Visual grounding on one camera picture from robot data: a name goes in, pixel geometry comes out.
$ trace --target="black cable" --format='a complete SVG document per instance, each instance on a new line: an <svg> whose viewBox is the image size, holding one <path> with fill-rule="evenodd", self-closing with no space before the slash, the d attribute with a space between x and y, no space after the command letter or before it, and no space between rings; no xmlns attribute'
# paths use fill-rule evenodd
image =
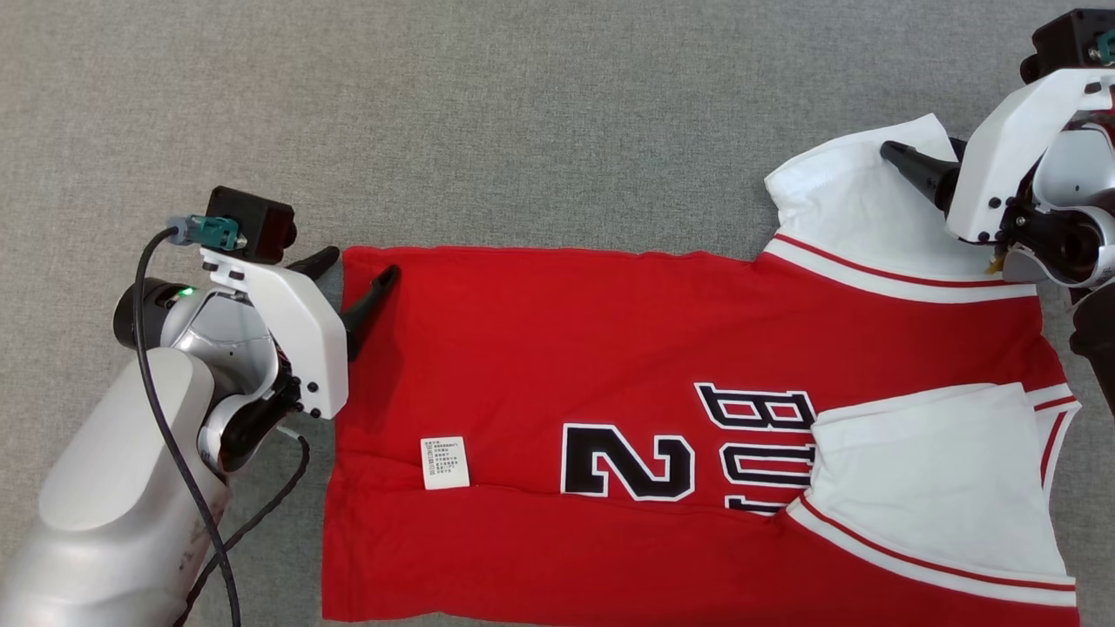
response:
<svg viewBox="0 0 1115 627"><path fill-rule="evenodd" d="M197 511L202 514L205 531L209 532L210 540L213 542L214 559L221 565L225 590L229 592L229 610L232 612L232 625L233 627L240 627L240 599L236 597L236 580L232 577L232 565L229 563L229 553L224 549L224 542L221 540L221 532L216 528L216 521L213 520L213 512L210 511L209 504L205 503L205 496L202 495L201 489L197 488L197 482L190 472L190 466L186 465L186 460L182 456L178 444L174 441L174 434L171 432L169 425L166 424L166 416L163 414L163 406L159 404L158 393L155 390L155 380L151 374L151 361L147 360L147 340L144 334L145 325L143 317L143 280L147 273L147 264L151 262L151 255L154 254L155 248L163 240L177 232L177 228L159 231L143 249L143 254L139 255L139 266L136 268L136 283L132 299L136 356L139 358L139 375L143 377L144 389L147 392L147 402L151 404L151 411L155 415L155 423L158 425L158 431L163 434L163 442L166 443L166 448L171 452L171 457L174 460L174 465L177 466L178 474L182 475L182 481L185 482L186 489L190 490L190 495L193 496L194 503L197 505Z"/></svg>
<svg viewBox="0 0 1115 627"><path fill-rule="evenodd" d="M294 474L292 474L290 479L287 480L287 484L283 485L282 489L279 490L279 492L271 498L268 504L260 508L260 511L255 512L255 515L253 515L248 522L241 525L241 528L237 529L236 532L233 533L225 541L224 543L225 551L231 551L232 548L235 547L236 543L240 542L244 538L244 536L248 534L249 531L255 529L255 525L258 525L260 521L263 520L263 517L271 513L275 508L279 507L280 503L282 503L283 499L285 499L291 492L294 491L294 486L298 485L298 481L302 479L302 475L306 474L306 469L310 465L310 443L307 442L306 437L302 437L301 435L298 436L298 443L302 446L302 461L299 462L298 470L295 470ZM177 623L174 624L175 627L182 627L183 625L185 625L186 618L190 616L190 611L194 608L194 602L197 600L197 597L202 594L202 588L205 587L205 581L209 579L209 576L212 575L213 571L216 569L216 563L217 563L216 554L214 554L212 558L210 558L210 561L209 563L205 565L205 568L202 569L202 573L197 577L197 581L194 582L194 587L190 590L190 595L186 597L186 611L182 612L182 616L178 618Z"/></svg>

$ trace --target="white trim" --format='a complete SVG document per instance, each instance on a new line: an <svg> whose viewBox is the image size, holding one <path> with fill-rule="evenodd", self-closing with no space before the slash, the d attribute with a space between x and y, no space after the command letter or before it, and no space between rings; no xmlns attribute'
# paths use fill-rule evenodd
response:
<svg viewBox="0 0 1115 627"><path fill-rule="evenodd" d="M959 303L1037 296L1037 288L1030 283L1004 283L1001 286L981 287L942 287L925 286L917 282L892 279L890 277L882 277L857 270L851 266L845 266L837 261L821 257L820 254L798 248L791 242L779 239L770 240L766 248L763 249L763 253L773 254L811 272L860 290L889 296L892 298L900 298L903 300Z"/></svg>
<svg viewBox="0 0 1115 627"><path fill-rule="evenodd" d="M900 575L908 579L913 579L915 581L921 581L923 583L929 583L931 586L937 586L949 590L956 590L969 595L977 595L980 597L986 597L991 599L1001 599L1006 601L1026 602L1026 604L1045 605L1045 606L1076 607L1075 591L1048 590L1044 588L1029 588L1025 586L1011 586L1008 583L995 583L991 581L983 581L980 579L971 579L960 575L954 575L952 572L946 572L943 570L935 570L914 562L904 561L902 559L895 558L893 556L890 556L888 553L884 553L882 551L879 551L872 547L862 543L860 540L849 536L847 533L844 533L838 528L817 518L816 515L813 514L813 512L811 512L805 505L802 504L801 499L797 499L793 503L791 503L786 508L786 512L789 514L791 518L801 523L807 530L812 531L813 533L816 533L817 536L824 538L825 540L828 540L830 542L836 544L841 549L854 554L855 557L864 561L867 561L873 566L876 566L895 575ZM903 553L903 551L896 550L892 547L886 547L884 542L879 542L875 539L870 539L870 540L881 547L885 547L888 550L905 554ZM931 561L914 556L910 557L922 562ZM949 566L948 568L957 569L958 567ZM1076 580L1072 577L1041 576L1041 575L1030 575L1030 573L1024 575L1016 572L989 571L986 569L981 571L981 569L968 566L964 566L963 570L971 572L973 576L995 577L999 579L1014 579L1018 581L1030 581L1035 583L1054 583L1061 586L1074 586L1076 583Z"/></svg>
<svg viewBox="0 0 1115 627"><path fill-rule="evenodd" d="M1047 507L1049 504L1049 498L1053 496L1053 475L1057 470L1057 457L1060 455L1060 447L1065 444L1065 434L1068 433L1068 425L1073 422L1073 418L1076 417L1076 413L1079 409L1080 404L1073 402L1067 405L1059 405L1057 407L1043 409L1038 413L1039 415L1045 414L1046 412L1049 412L1050 414L1065 414L1065 419L1060 422L1060 426L1049 434L1049 437L1053 438L1053 448L1049 451L1049 459L1046 460L1046 466L1043 469L1045 474L1044 481L1041 482L1041 490L1046 494ZM1044 448L1041 451L1041 456L1045 456Z"/></svg>
<svg viewBox="0 0 1115 627"><path fill-rule="evenodd" d="M1034 405L1035 407L1050 401L1059 401L1070 396L1073 396L1073 390L1068 388L1067 383L1051 385L1049 387L1043 387L1041 389L1035 389L1034 392L1026 393L1026 399L1029 401L1030 405ZM1073 403L1075 403L1075 401L1066 402L1065 405L1070 405Z"/></svg>

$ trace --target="jersey armhole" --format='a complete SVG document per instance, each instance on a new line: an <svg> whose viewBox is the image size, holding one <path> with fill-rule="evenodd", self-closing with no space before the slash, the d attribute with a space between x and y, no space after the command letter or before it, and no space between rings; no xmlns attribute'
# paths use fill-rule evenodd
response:
<svg viewBox="0 0 1115 627"><path fill-rule="evenodd" d="M859 290L902 300L960 303L1037 296L1037 288L1030 283L1008 283L992 278L961 280L914 276L872 267L825 250L786 229L779 229L775 233L759 259L764 257L778 258L807 272Z"/></svg>

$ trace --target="gray carpet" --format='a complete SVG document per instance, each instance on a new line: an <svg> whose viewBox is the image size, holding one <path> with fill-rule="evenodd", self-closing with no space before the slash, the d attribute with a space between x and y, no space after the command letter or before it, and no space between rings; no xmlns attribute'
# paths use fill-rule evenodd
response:
<svg viewBox="0 0 1115 627"><path fill-rule="evenodd" d="M128 359L109 321L142 242L213 186L293 204L293 255L452 243L752 258L776 224L772 168L929 112L969 134L1020 86L1030 32L1073 7L0 0L0 568ZM198 281L196 251L162 251L153 273ZM1068 318L1045 296L1064 347ZM1084 623L1112 625L1115 428L1087 364L1064 360L1085 409L1056 529ZM332 431L291 423L314 457L233 553L248 625L319 623ZM297 461L269 441L224 529ZM192 625L226 624L214 578Z"/></svg>

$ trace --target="bulls lettering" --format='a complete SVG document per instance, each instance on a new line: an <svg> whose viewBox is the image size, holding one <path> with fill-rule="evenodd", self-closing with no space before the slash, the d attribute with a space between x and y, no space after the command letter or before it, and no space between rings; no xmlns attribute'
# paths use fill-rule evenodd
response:
<svg viewBox="0 0 1115 627"><path fill-rule="evenodd" d="M743 494L730 494L725 496L725 507L763 515L777 513L789 504L802 489L809 486L815 454L816 448L812 444L804 446L725 444L720 447L720 461L724 476L729 483L791 489L786 491L785 499L776 501L756 501Z"/></svg>
<svg viewBox="0 0 1115 627"><path fill-rule="evenodd" d="M747 392L694 384L705 413L721 428L740 431L809 431L813 406L804 392Z"/></svg>

